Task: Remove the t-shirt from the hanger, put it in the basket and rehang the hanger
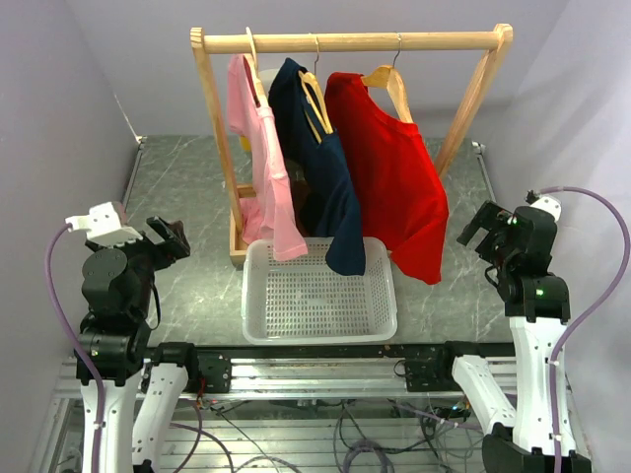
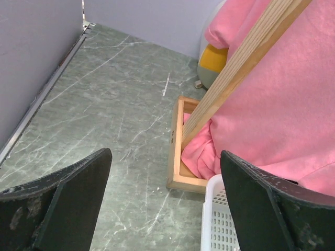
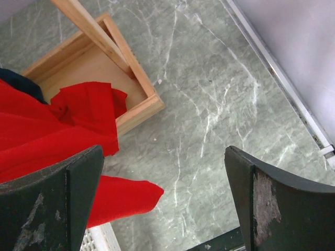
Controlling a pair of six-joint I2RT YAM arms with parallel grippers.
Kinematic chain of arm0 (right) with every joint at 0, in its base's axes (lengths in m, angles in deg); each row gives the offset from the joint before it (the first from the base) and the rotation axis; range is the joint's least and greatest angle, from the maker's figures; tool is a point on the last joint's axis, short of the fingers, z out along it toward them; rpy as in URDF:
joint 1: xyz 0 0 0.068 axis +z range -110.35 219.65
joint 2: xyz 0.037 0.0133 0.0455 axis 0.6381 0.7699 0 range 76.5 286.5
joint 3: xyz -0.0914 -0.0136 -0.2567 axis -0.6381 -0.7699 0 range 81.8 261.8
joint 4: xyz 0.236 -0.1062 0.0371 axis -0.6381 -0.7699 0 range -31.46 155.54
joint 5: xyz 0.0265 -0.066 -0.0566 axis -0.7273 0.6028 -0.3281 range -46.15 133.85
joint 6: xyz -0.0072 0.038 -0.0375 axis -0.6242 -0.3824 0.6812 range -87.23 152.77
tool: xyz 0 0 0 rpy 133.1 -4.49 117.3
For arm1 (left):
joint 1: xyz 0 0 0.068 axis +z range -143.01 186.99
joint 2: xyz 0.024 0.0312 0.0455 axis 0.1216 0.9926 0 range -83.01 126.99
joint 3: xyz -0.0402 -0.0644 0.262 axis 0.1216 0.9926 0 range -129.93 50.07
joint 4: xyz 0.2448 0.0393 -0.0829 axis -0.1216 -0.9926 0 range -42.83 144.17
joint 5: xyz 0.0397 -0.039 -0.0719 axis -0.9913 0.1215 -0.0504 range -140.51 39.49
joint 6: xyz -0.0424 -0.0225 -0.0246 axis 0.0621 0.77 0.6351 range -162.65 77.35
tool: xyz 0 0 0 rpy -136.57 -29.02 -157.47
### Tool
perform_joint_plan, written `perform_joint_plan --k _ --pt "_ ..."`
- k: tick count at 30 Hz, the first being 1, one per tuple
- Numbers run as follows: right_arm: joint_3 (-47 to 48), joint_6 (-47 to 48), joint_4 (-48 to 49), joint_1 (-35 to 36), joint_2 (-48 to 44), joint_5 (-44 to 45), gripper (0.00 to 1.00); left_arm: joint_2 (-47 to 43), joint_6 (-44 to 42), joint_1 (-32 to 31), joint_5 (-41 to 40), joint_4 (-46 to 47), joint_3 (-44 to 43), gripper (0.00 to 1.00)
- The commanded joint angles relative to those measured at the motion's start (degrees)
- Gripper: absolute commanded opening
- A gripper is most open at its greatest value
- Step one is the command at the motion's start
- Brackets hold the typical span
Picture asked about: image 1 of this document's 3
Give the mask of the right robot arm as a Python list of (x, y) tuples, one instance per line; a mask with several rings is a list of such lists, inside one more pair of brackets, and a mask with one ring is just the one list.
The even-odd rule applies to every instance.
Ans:
[(483, 230), (478, 256), (496, 275), (489, 283), (504, 303), (515, 347), (517, 400), (511, 402), (481, 350), (452, 343), (434, 367), (443, 388), (461, 388), (483, 433), (488, 472), (590, 472), (577, 448), (567, 405), (564, 359), (557, 344), (570, 321), (566, 282), (549, 270), (560, 202), (534, 195), (508, 211), (485, 202), (457, 238), (468, 244)]

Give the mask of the pink t shirt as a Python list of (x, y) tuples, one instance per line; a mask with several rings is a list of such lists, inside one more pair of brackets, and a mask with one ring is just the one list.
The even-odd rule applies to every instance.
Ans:
[[(248, 54), (236, 54), (231, 57), (228, 66), (228, 103), (231, 66), (235, 57)], [(298, 230), (293, 206), (289, 175), (286, 170), (282, 150), (277, 136), (274, 147), (268, 154), (251, 155), (253, 197), (241, 200), (244, 230), (242, 238), (247, 243), (258, 239), (272, 241), (274, 259), (288, 261), (308, 252), (307, 244)]]

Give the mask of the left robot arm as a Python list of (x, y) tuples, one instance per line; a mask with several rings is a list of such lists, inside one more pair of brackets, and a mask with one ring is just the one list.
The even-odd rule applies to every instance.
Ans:
[(157, 472), (167, 429), (184, 391), (198, 385), (197, 351), (187, 342), (158, 346), (142, 401), (137, 393), (152, 329), (150, 307), (160, 305), (156, 272), (190, 254), (180, 221), (155, 216), (147, 225), (160, 237), (120, 225), (112, 245), (88, 240), (82, 295), (88, 313), (79, 330), (76, 376), (81, 382), (86, 439), (84, 465), (92, 472)]

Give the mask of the red t shirt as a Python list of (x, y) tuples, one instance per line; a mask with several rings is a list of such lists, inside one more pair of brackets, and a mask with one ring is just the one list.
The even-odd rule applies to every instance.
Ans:
[(331, 74), (324, 98), (360, 201), (363, 234), (381, 240), (404, 275), (440, 283), (450, 211), (418, 126), (383, 111), (357, 73)]

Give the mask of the wooden hanger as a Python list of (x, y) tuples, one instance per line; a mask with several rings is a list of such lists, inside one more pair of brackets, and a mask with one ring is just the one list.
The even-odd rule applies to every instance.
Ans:
[(301, 87), (305, 94), (308, 104), (310, 105), (313, 116), (319, 123), (319, 126), (316, 126), (315, 122), (311, 119), (311, 116), (305, 111), (305, 117), (307, 123), (312, 129), (312, 132), (315, 136), (315, 139), (320, 143), (322, 141), (323, 135), (330, 135), (334, 132), (333, 127), (330, 123), (326, 104), (324, 100), (324, 94), (321, 91), (319, 83), (316, 77), (316, 67), (319, 61), (319, 42), (317, 36), (315, 34), (310, 34), (315, 42), (315, 62), (314, 62), (314, 71), (307, 72), (299, 72), (299, 78), (301, 81)]
[(371, 74), (361, 77), (363, 85), (367, 88), (383, 89), (387, 92), (392, 105), (398, 115), (398, 119), (404, 123), (413, 123), (412, 113), (408, 103), (404, 81), (395, 68), (396, 59), (402, 50), (402, 37), (396, 34), (398, 49), (390, 65), (381, 65)]
[(250, 49), (248, 64), (252, 81), (253, 93), (259, 106), (268, 106), (267, 94), (263, 88), (263, 84), (258, 75), (258, 62), (255, 42), (250, 27), (245, 28), (245, 34)]

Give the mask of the navy blue t shirt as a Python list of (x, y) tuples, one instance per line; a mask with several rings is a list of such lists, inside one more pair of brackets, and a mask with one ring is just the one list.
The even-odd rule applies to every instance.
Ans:
[(301, 74), (308, 70), (286, 58), (270, 86), (268, 102), (275, 116), (284, 158), (298, 165), (309, 187), (300, 220), (312, 237), (329, 237), (328, 267), (343, 276), (362, 276), (366, 253), (361, 207), (340, 139), (324, 130), (308, 101)]

